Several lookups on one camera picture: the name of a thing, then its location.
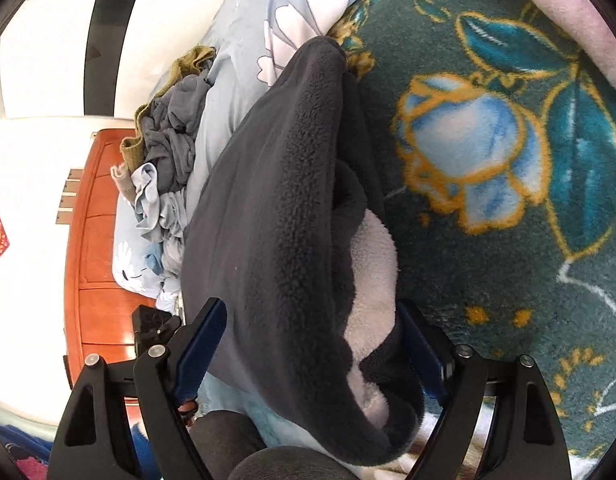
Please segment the dark grey fleece jacket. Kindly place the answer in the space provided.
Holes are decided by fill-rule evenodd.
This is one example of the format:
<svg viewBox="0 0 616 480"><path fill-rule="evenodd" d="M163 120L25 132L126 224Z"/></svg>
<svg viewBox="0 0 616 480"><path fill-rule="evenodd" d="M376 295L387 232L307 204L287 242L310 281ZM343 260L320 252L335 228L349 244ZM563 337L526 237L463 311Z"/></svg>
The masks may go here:
<svg viewBox="0 0 616 480"><path fill-rule="evenodd" d="M423 393L396 309L397 254L342 49L308 41L221 153L186 230L186 314L228 322L205 412L247 415L271 445L375 466L412 445Z"/></svg>

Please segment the red wooden headboard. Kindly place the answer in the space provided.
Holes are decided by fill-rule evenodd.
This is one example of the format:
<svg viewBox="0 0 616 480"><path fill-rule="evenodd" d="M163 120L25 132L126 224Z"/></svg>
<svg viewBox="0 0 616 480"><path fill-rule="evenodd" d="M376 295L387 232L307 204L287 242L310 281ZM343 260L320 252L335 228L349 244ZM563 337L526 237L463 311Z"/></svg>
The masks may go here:
<svg viewBox="0 0 616 480"><path fill-rule="evenodd" d="M120 142L130 128L105 128L81 169L66 180L58 223L69 225L64 278L64 365L73 386L84 360L96 354L106 362L136 357L132 314L137 307L181 313L180 296L144 256L152 251L133 231L132 205L110 175L122 163Z"/></svg>

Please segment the light blue crumpled garment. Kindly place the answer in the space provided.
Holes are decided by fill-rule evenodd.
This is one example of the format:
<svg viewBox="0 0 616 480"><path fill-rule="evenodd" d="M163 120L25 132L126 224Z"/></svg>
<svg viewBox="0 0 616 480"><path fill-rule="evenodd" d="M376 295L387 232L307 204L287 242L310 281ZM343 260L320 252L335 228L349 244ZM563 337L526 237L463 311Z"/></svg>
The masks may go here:
<svg viewBox="0 0 616 480"><path fill-rule="evenodd" d="M150 162L131 175L136 189L133 202L136 228L145 240L160 247L160 274L178 278L184 255L184 232L189 224L186 189L159 193L157 180L157 169Z"/></svg>

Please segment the beige pink garment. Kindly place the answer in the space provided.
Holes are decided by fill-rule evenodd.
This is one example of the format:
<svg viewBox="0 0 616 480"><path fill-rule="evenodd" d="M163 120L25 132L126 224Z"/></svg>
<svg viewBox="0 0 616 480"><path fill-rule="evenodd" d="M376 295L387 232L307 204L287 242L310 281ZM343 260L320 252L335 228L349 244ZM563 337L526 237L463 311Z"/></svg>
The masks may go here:
<svg viewBox="0 0 616 480"><path fill-rule="evenodd" d="M122 162L119 165L111 166L110 177L119 195L122 196L126 202L133 204L136 198L136 188L131 180L131 174L127 165Z"/></svg>

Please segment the dark grey crumpled garment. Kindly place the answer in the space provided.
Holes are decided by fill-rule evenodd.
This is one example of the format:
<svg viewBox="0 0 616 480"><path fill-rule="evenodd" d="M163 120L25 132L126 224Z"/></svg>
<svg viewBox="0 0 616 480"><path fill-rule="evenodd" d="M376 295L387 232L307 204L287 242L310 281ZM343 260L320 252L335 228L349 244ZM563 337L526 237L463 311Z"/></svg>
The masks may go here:
<svg viewBox="0 0 616 480"><path fill-rule="evenodd" d="M159 193L179 191L189 180L197 131L210 88L207 73L204 70L201 76L187 76L176 84L143 124L144 160L157 169Z"/></svg>

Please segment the mustard yellow knit sweater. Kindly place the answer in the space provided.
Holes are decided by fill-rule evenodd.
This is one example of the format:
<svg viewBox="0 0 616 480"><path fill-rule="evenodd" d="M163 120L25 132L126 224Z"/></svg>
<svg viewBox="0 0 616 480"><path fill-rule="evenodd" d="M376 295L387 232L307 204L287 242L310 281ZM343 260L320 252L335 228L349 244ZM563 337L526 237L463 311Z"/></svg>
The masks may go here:
<svg viewBox="0 0 616 480"><path fill-rule="evenodd" d="M134 113L134 133L133 136L126 136L119 145L122 161L130 172L139 168L145 159L145 134L144 123L148 116L152 116L156 108L159 107L164 96L174 88L176 84L187 76L201 76L204 70L212 66L216 58L216 49L209 46L195 46L186 54L176 58L166 71L166 74L159 79L156 89L153 91L148 102L140 105Z"/></svg>

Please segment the light blue floral quilt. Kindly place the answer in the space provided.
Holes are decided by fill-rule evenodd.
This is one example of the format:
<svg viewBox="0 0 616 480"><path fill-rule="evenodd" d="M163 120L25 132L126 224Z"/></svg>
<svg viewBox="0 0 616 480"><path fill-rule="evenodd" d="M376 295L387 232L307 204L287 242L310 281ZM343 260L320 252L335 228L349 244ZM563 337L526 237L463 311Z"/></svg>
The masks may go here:
<svg viewBox="0 0 616 480"><path fill-rule="evenodd" d="M254 104L279 80L294 54L308 41L329 38L332 26L355 0L224 0L202 44L216 49L209 67L205 108L186 182L186 213L192 220L204 186L221 153ZM152 272L174 284L187 321L178 278L160 274L160 247L144 256Z"/></svg>

